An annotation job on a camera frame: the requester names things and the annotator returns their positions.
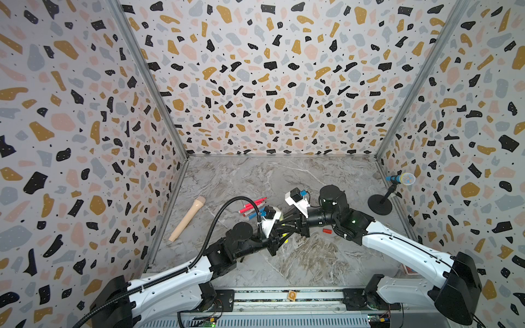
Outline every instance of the terrazzo pattern wall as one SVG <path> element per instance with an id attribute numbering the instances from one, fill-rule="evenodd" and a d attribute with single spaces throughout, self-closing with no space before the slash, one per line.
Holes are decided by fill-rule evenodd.
<path id="1" fill-rule="evenodd" d="M 180 162 L 104 2 L 0 9 L 0 326 L 71 327 L 142 272 Z"/>
<path id="2" fill-rule="evenodd" d="M 122 0 L 189 153 L 371 154 L 452 0 Z"/>
<path id="3" fill-rule="evenodd" d="M 525 322 L 525 2 L 475 1 L 380 162 L 418 239 L 470 255 L 487 327 Z"/>

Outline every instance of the gray marble table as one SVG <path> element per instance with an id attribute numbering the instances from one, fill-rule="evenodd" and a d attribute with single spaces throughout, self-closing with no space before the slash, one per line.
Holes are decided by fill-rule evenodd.
<path id="1" fill-rule="evenodd" d="M 319 189 L 334 184 L 345 190 L 350 207 L 406 235 L 395 212 L 380 217 L 368 209 L 366 201 L 370 195 L 386 192 L 383 182 L 372 176 L 375 172 L 371 158 L 359 157 L 192 157 L 148 272 L 161 272 L 195 257 L 216 211 L 228 199 L 239 195 L 251 199 L 268 197 L 267 205 L 287 211 L 290 207 L 284 194 L 294 187 L 308 190 L 312 205 L 316 206 Z M 169 242 L 171 232 L 199 195 L 206 198 L 205 206 L 180 238 Z M 224 211 L 210 244 L 237 222 L 248 221 L 237 213 L 242 207 L 242 202 L 236 202 Z M 255 219 L 248 222 L 256 226 Z M 247 256 L 236 270 L 212 283 L 217 287 L 366 285 L 372 274 L 394 276 L 399 267 L 397 261 L 380 252 L 318 228 L 312 229 L 310 238 L 290 237 L 274 257 L 268 251 Z"/>

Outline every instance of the microphone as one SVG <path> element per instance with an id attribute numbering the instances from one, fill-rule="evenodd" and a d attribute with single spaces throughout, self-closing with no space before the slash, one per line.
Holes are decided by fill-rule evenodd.
<path id="1" fill-rule="evenodd" d="M 412 173 L 405 172 L 399 175 L 388 176 L 386 177 L 386 180 L 394 184 L 401 183 L 401 184 L 404 184 L 405 186 L 410 186 L 414 184 L 414 182 L 416 182 L 416 177 Z"/>

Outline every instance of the black cable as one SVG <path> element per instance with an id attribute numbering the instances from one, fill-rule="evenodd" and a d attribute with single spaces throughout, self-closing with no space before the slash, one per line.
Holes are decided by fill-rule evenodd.
<path id="1" fill-rule="evenodd" d="M 215 225 L 217 224 L 217 221 L 219 220 L 219 217 L 221 216 L 221 214 L 224 212 L 224 210 L 226 209 L 226 207 L 228 207 L 231 203 L 233 202 L 236 202 L 238 200 L 245 200 L 247 202 L 249 202 L 253 207 L 254 207 L 254 210 L 255 212 L 257 213 L 257 236 L 259 237 L 259 239 L 262 239 L 262 235 L 263 235 L 263 228 L 261 226 L 261 223 L 262 223 L 262 219 L 261 219 L 261 213 L 259 212 L 259 208 L 257 207 L 257 205 L 255 204 L 255 202 L 253 200 L 251 200 L 250 198 L 248 197 L 245 197 L 245 196 L 237 196 L 237 197 L 233 197 L 232 199 L 230 199 L 229 201 L 227 201 L 220 209 L 219 211 L 217 212 L 217 214 L 215 215 L 215 218 L 213 219 L 212 221 L 212 225 L 210 226 L 209 228 L 209 231 L 208 231 L 208 234 L 206 235 L 206 239 L 204 239 L 204 244 L 202 245 L 202 248 L 201 248 L 201 251 L 198 253 L 197 257 L 195 258 L 195 260 L 188 266 L 188 269 L 192 269 L 194 266 L 197 265 L 197 263 L 199 262 L 199 260 L 201 259 L 202 255 L 204 254 L 204 251 L 206 251 L 206 247 L 208 247 L 208 243 L 209 243 L 209 239 L 212 237 L 212 233 L 213 233 L 213 229 L 215 228 Z"/>
<path id="2" fill-rule="evenodd" d="M 147 282 L 147 283 L 145 283 L 145 284 L 143 284 L 143 285 L 141 285 L 139 287 L 135 287 L 135 288 L 133 288 L 131 290 L 128 290 L 126 292 L 123 292 L 121 294 L 116 295 L 114 298 L 112 298 L 111 300 L 109 300 L 106 303 L 102 304 L 101 306 L 99 306 L 97 308 L 94 308 L 93 310 L 89 311 L 89 313 L 87 313 L 85 316 L 83 316 L 72 328 L 80 328 L 80 327 L 82 327 L 95 314 L 99 313 L 100 311 L 102 311 L 103 309 L 105 309 L 106 307 L 110 306 L 113 303 L 117 303 L 117 302 L 119 302 L 119 301 L 121 301 L 121 300 L 123 300 L 125 298 L 128 298 L 132 294 L 135 294 L 137 292 L 143 291 L 146 288 L 149 288 L 151 286 L 154 286 L 156 284 L 159 284 L 161 282 L 164 282 L 166 280 L 174 278 L 174 277 L 178 276 L 179 274 L 187 273 L 189 270 L 191 270 L 194 266 L 197 265 L 197 263 L 201 259 L 202 255 L 204 254 L 204 251 L 208 247 L 209 239 L 212 237 L 212 233 L 213 233 L 213 230 L 215 229 L 215 225 L 217 224 L 217 221 L 219 220 L 219 217 L 224 212 L 226 207 L 228 207 L 231 203 L 236 202 L 238 200 L 242 200 L 242 199 L 247 201 L 247 202 L 249 202 L 254 207 L 255 212 L 257 213 L 257 236 L 259 237 L 259 239 L 262 239 L 262 235 L 263 235 L 263 228 L 261 227 L 262 219 L 261 219 L 261 214 L 259 212 L 259 208 L 255 204 L 255 202 L 253 200 L 251 200 L 250 198 L 246 197 L 246 196 L 233 197 L 232 199 L 228 200 L 219 209 L 219 211 L 217 212 L 217 214 L 213 218 L 213 221 L 212 221 L 212 224 L 211 224 L 211 226 L 209 228 L 208 234 L 206 235 L 206 239 L 204 239 L 204 244 L 202 245 L 202 248 L 201 248 L 200 252 L 198 253 L 197 257 L 195 258 L 195 260 L 193 262 L 191 262 L 189 266 L 187 266 L 186 268 L 182 268 L 180 270 L 177 270 L 175 272 L 169 273 L 169 274 L 167 274 L 165 276 L 162 276 L 160 278 L 157 278 L 155 280 L 149 281 L 149 282 Z"/>
<path id="3" fill-rule="evenodd" d="M 279 241 L 279 247 L 281 247 L 282 244 L 284 244 L 285 241 L 286 241 L 288 238 L 290 238 L 291 235 L 293 235 L 293 232 L 290 233 L 290 234 L 288 234 L 288 235 L 286 235 L 284 238 L 282 238 L 282 239 Z"/>
<path id="4" fill-rule="evenodd" d="M 485 326 L 484 323 L 481 322 L 481 320 L 475 315 L 475 314 L 472 314 L 473 318 L 475 319 L 474 321 L 478 324 L 478 325 L 481 325 L 482 328 L 487 328 L 487 326 Z"/>
<path id="5" fill-rule="evenodd" d="M 180 312 L 177 312 L 177 322 L 178 322 L 179 328 L 184 328 L 184 324 L 182 324 L 182 318 L 181 318 Z"/>
<path id="6" fill-rule="evenodd" d="M 283 234 L 283 233 L 287 233 L 287 232 L 297 232 L 297 233 L 300 233 L 299 229 L 295 229 L 295 228 L 287 227 L 287 226 L 278 226 L 278 227 L 275 227 L 274 229 L 275 229 L 275 231 L 276 231 L 278 234 Z"/>
<path id="7" fill-rule="evenodd" d="M 403 317 L 401 319 L 401 326 L 399 326 L 398 328 L 401 328 L 403 324 L 405 323 L 405 308 L 403 307 L 402 303 L 401 303 L 401 310 L 403 310 Z"/>

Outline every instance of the metal bracket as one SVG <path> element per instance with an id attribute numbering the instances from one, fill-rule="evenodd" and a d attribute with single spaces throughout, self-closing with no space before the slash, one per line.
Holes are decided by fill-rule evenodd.
<path id="1" fill-rule="evenodd" d="M 343 304 L 346 305 L 347 311 L 362 311 L 370 310 L 366 306 L 366 299 L 364 297 L 364 288 L 346 288 L 343 289 Z M 377 310 L 388 311 L 388 310 L 401 310 L 401 304 L 394 303 L 388 304 L 381 300 Z"/>
<path id="2" fill-rule="evenodd" d="M 223 312 L 233 312 L 233 302 L 235 302 L 235 290 L 233 289 L 218 289 L 217 298 L 215 300 L 220 300 L 223 304 Z"/>

